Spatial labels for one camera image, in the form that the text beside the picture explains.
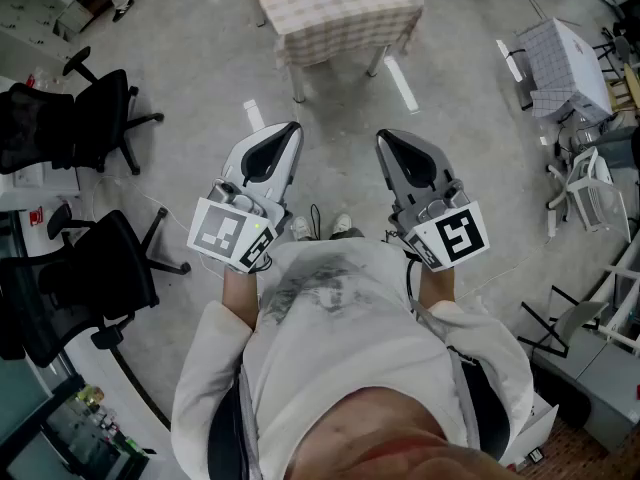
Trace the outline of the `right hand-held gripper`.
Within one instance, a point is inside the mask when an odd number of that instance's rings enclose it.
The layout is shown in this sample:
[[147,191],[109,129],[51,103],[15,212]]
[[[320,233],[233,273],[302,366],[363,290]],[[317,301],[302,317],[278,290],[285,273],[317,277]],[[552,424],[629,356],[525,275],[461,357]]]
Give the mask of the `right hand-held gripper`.
[[[407,131],[381,129],[376,135],[376,153],[397,202],[408,202],[412,187],[436,189],[439,182],[453,177],[443,150]],[[452,268],[489,248],[479,204],[469,200],[459,180],[396,210],[390,222],[432,272]]]

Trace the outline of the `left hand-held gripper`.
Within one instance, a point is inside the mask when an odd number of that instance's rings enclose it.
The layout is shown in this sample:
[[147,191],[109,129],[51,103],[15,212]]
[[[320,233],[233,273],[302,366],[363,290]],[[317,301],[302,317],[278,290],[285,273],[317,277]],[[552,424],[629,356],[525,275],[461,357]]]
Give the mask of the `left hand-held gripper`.
[[284,194],[303,141],[299,123],[269,125],[239,141],[209,196],[198,200],[188,247],[241,273],[257,271],[291,218]]

